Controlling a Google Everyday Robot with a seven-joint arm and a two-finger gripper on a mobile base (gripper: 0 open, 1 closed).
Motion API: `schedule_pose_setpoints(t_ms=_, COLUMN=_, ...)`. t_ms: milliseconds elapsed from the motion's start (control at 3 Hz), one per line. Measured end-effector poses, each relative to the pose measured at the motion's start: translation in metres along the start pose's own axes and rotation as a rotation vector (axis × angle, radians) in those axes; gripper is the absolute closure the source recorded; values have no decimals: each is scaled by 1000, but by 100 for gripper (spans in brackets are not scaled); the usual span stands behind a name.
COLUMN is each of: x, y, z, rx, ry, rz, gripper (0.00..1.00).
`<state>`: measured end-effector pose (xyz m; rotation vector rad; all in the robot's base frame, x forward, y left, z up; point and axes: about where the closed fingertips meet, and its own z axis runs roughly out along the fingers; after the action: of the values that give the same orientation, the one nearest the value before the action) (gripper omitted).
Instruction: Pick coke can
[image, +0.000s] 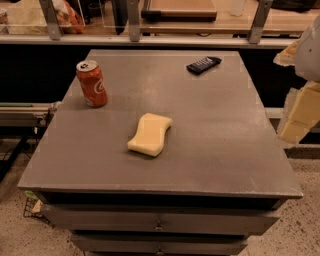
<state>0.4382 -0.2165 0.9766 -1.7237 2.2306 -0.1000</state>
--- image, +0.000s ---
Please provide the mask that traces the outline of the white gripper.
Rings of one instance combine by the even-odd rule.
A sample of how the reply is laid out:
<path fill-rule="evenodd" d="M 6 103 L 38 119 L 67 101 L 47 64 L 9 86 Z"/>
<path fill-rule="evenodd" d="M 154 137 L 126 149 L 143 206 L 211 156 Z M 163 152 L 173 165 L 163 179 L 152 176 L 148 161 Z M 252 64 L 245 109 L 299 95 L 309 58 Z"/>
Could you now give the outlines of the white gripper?
<path fill-rule="evenodd" d="M 320 122 L 320 15 L 299 42 L 291 43 L 273 62 L 283 67 L 295 65 L 296 75 L 308 80 L 302 88 L 289 90 L 277 128 L 280 140 L 298 144 Z"/>

